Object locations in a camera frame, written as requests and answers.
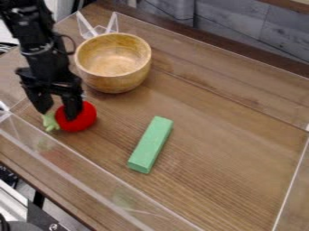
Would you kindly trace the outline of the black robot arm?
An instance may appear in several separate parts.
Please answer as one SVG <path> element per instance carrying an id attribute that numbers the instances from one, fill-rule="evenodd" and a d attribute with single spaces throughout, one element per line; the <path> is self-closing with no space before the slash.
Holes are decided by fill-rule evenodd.
<path id="1" fill-rule="evenodd" d="M 45 0 L 0 0 L 0 17 L 28 66 L 16 69 L 20 85 L 37 110 L 45 115 L 54 106 L 53 95 L 62 98 L 67 120 L 82 109 L 82 79 L 70 71 L 66 34 L 55 28 L 55 20 Z"/>

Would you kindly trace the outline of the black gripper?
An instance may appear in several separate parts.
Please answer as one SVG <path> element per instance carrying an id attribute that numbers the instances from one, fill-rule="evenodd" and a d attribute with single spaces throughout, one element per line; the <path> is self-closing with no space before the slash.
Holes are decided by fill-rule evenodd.
<path id="1" fill-rule="evenodd" d="M 65 44 L 34 44 L 20 47 L 28 66 L 16 69 L 20 85 L 35 109 L 46 114 L 54 105 L 53 95 L 62 97 L 66 118 L 73 121 L 83 109 L 81 77 L 70 71 Z"/>

